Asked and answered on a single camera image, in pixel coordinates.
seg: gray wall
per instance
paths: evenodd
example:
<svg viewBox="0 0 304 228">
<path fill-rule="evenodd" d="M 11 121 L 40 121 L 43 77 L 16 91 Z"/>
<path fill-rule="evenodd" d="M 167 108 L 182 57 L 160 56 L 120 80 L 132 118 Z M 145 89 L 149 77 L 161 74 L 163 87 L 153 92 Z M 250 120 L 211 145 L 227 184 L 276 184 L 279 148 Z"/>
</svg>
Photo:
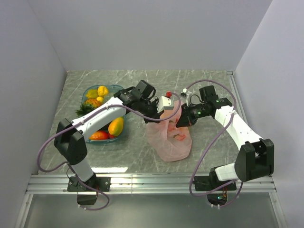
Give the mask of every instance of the gray wall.
<svg viewBox="0 0 304 228">
<path fill-rule="evenodd" d="M 304 2 L 274 0 L 236 70 L 250 125 L 275 143 L 273 175 L 287 222 L 304 225 Z"/>
<path fill-rule="evenodd" d="M 66 70 L 235 70 L 271 0 L 29 0 Z"/>
<path fill-rule="evenodd" d="M 13 227 L 65 71 L 26 0 L 0 7 L 0 226 Z"/>
</svg>

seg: bowl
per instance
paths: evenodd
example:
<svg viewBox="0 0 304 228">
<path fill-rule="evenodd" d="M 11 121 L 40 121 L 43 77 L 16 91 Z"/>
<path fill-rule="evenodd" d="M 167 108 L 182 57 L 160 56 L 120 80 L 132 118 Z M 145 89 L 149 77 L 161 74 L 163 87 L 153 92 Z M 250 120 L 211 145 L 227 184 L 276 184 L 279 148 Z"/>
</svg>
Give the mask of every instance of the bowl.
<svg viewBox="0 0 304 228">
<path fill-rule="evenodd" d="M 82 100 L 81 100 L 81 105 L 88 99 L 86 97 L 86 94 L 87 92 L 90 90 L 90 89 L 98 89 L 100 86 L 102 85 L 94 85 L 94 86 L 91 86 L 89 88 L 87 88 L 82 96 Z M 108 100 L 110 100 L 111 97 L 113 97 L 113 95 L 118 92 L 119 90 L 122 90 L 124 89 L 123 87 L 121 87 L 120 85 L 103 85 L 105 86 L 108 90 L 109 90 L 109 94 L 107 96 L 104 97 L 104 101 L 103 101 L 103 104 L 106 103 Z M 118 140 L 124 133 L 124 129 L 125 129 L 125 115 L 123 116 L 123 131 L 121 132 L 121 134 L 115 138 L 112 138 L 112 139 L 104 139 L 104 140 L 90 140 L 88 139 L 86 142 L 87 143 L 112 143 L 116 140 Z M 102 129 L 101 127 L 101 130 L 102 131 L 105 131 L 105 132 L 108 132 L 108 129 L 107 127 Z"/>
</svg>

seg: produce bag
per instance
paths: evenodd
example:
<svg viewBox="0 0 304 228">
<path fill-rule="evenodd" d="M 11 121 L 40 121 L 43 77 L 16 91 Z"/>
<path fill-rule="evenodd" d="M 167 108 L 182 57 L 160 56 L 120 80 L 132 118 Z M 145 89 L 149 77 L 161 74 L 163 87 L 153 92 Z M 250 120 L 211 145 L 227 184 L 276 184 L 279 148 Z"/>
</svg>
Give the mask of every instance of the produce bag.
<svg viewBox="0 0 304 228">
<path fill-rule="evenodd" d="M 173 110 L 166 110 L 161 118 L 170 116 L 178 102 L 174 103 Z M 192 139 L 188 127 L 176 127 L 181 116 L 181 108 L 169 120 L 160 123 L 148 123 L 146 135 L 149 144 L 157 151 L 158 155 L 165 162 L 173 162 L 186 158 L 191 150 Z"/>
</svg>

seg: fruit basket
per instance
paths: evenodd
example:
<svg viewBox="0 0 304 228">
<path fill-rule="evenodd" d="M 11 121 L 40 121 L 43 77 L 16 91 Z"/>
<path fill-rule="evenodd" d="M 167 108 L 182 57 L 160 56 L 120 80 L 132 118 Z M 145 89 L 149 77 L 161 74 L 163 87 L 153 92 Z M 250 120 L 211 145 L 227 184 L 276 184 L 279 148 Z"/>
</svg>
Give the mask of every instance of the fruit basket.
<svg viewBox="0 0 304 228">
<path fill-rule="evenodd" d="M 123 89 L 123 87 L 121 87 L 120 85 L 103 85 L 105 86 L 109 93 L 107 95 L 105 95 L 103 97 L 103 101 L 101 102 L 101 104 L 103 105 L 104 103 L 106 103 L 116 92 L 118 92 L 119 90 Z M 98 90 L 98 88 L 100 87 L 100 85 L 94 85 L 94 86 L 91 86 L 89 88 L 87 88 L 82 96 L 82 100 L 81 100 L 81 106 L 87 101 L 90 99 L 90 96 L 88 96 L 89 94 L 89 91 L 90 92 L 94 92 L 95 90 Z M 123 130 L 122 132 L 114 137 L 114 138 L 107 138 L 107 139 L 103 139 L 103 140 L 91 140 L 91 139 L 88 139 L 86 142 L 87 143 L 112 143 L 114 141 L 116 141 L 117 139 L 119 139 L 123 134 L 124 134 L 124 129 L 125 129 L 125 116 L 122 117 L 123 118 Z M 109 124 L 107 124 L 106 126 L 102 127 L 100 129 L 100 131 L 103 131 L 103 132 L 109 132 L 108 131 L 108 127 L 109 127 Z"/>
</svg>

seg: gray marble surface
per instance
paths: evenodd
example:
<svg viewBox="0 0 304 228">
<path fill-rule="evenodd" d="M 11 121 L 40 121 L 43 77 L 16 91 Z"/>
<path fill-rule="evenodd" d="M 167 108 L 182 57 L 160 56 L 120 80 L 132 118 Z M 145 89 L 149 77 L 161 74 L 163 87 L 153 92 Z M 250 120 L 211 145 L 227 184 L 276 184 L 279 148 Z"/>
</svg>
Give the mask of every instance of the gray marble surface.
<svg viewBox="0 0 304 228">
<path fill-rule="evenodd" d="M 50 135 L 56 132 L 58 122 L 64 118 L 76 118 L 75 110 L 79 108 L 83 92 L 94 85 L 118 84 L 125 88 L 135 86 L 141 79 L 152 84 L 156 95 L 164 95 L 167 91 L 179 93 L 183 88 L 199 79 L 213 79 L 231 88 L 226 71 L 201 70 L 94 70 L 69 71 L 63 88 Z M 190 90 L 209 83 L 195 84 Z M 227 97 L 228 93 L 215 85 L 219 97 Z M 149 145 L 145 137 L 145 123 L 142 118 L 128 114 L 125 123 L 126 134 L 119 140 L 102 145 L 87 144 L 88 161 L 95 172 L 192 172 L 197 160 L 212 138 L 219 132 L 221 125 L 211 117 L 205 117 L 190 128 L 192 149 L 186 159 L 175 162 L 164 162 L 157 152 Z M 199 171 L 209 171 L 210 168 L 234 162 L 238 149 L 228 133 L 224 133 L 211 147 L 203 160 Z M 64 158 L 50 143 L 44 153 L 42 166 L 52 168 L 64 161 Z M 59 168 L 54 173 L 64 173 L 66 167 Z"/>
</svg>

